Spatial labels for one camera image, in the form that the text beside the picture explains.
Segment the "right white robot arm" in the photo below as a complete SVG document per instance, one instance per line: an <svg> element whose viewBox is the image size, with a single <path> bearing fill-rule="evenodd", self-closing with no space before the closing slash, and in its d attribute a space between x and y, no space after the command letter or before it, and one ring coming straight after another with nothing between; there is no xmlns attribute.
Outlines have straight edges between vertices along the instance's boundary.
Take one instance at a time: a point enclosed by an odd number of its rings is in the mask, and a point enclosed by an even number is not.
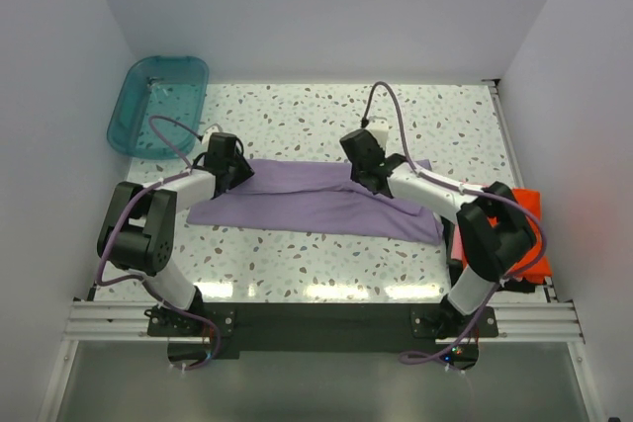
<svg viewBox="0 0 633 422"><path fill-rule="evenodd" d="M496 181L482 187L449 180L416 167L404 155L388 156L378 135L365 127L340 140L351 164L351 180L374 195L433 211L459 230L468 266L439 303L432 322L451 335L464 335L500 280L545 243L536 234L537 218L506 184Z"/></svg>

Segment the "purple t shirt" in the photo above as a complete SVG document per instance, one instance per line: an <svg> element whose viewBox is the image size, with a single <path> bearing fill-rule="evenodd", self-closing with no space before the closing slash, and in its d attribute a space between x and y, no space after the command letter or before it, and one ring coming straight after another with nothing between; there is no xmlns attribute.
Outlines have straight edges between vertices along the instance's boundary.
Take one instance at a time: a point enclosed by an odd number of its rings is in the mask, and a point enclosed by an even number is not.
<svg viewBox="0 0 633 422"><path fill-rule="evenodd" d="M192 206L187 223L431 245L442 241L443 227L432 211L372 194L351 180L347 163L253 159L250 166L251 178L216 199Z"/></svg>

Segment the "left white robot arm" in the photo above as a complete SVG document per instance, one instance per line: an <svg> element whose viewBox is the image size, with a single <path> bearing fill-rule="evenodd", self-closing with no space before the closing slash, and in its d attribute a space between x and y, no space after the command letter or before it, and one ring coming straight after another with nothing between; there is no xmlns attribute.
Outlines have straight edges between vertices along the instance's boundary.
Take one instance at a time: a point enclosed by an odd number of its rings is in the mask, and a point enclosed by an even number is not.
<svg viewBox="0 0 633 422"><path fill-rule="evenodd" d="M119 183L97 242L96 285L140 283L161 305L172 309L169 321L183 335L203 328L205 311L201 292L172 259L176 216L254 175L236 135L213 132L203 142L207 149L176 175L145 185Z"/></svg>

